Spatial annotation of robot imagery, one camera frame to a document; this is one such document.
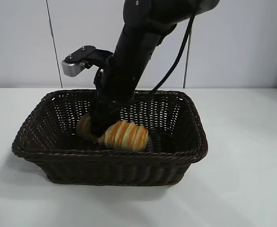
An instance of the wicker basket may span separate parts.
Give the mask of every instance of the wicker basket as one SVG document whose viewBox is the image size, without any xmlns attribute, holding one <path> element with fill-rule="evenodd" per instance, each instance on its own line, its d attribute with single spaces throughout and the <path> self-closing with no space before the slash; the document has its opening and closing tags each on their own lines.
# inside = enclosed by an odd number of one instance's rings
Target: wicker basket
<svg viewBox="0 0 277 227">
<path fill-rule="evenodd" d="M 15 155 L 40 166 L 54 183 L 158 186 L 178 183 L 208 145 L 192 100 L 182 92 L 136 91 L 121 118 L 149 129 L 144 152 L 116 151 L 75 135 L 95 90 L 46 95 L 21 126 Z"/>
</svg>

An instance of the pastry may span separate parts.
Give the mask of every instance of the pastry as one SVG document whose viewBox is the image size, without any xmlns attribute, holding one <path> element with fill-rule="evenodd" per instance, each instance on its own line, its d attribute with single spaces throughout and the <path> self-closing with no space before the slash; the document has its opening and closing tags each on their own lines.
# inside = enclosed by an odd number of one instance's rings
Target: pastry
<svg viewBox="0 0 277 227">
<path fill-rule="evenodd" d="M 111 125 L 105 133 L 96 138 L 90 132 L 90 114 L 85 114 L 76 126 L 76 134 L 85 140 L 91 140 L 116 150 L 143 151 L 148 143 L 148 130 L 143 125 L 125 120 Z"/>
</svg>

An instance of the metal bracket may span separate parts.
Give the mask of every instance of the metal bracket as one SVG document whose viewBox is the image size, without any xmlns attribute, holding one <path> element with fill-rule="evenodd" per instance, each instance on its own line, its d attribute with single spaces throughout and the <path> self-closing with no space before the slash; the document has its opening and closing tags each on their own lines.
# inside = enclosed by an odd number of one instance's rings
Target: metal bracket
<svg viewBox="0 0 277 227">
<path fill-rule="evenodd" d="M 103 69 L 112 55 L 112 52 L 98 50 L 95 46 L 83 46 L 62 61 L 63 72 L 69 77 L 75 77 L 93 65 Z"/>
</svg>

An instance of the white table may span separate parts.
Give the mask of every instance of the white table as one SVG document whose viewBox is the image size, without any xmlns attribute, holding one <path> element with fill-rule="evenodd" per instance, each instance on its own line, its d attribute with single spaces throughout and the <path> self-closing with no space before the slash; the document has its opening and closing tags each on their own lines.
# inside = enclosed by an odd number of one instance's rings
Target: white table
<svg viewBox="0 0 277 227">
<path fill-rule="evenodd" d="M 277 227 L 277 89 L 184 89 L 209 153 L 172 187 L 57 185 L 11 143 L 53 89 L 0 89 L 0 227 Z"/>
</svg>

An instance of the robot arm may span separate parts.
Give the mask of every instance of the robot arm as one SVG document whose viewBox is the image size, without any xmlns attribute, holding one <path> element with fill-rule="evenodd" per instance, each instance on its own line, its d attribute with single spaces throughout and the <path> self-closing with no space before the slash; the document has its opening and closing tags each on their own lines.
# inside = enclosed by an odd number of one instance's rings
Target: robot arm
<svg viewBox="0 0 277 227">
<path fill-rule="evenodd" d="M 127 105 L 155 47 L 170 34 L 177 23 L 213 9 L 219 0 L 125 0 L 124 28 L 114 54 L 85 46 L 63 61 L 64 73 L 76 76 L 84 68 L 99 66 L 94 84 L 97 97 L 91 113 L 91 130 L 104 131 Z"/>
</svg>

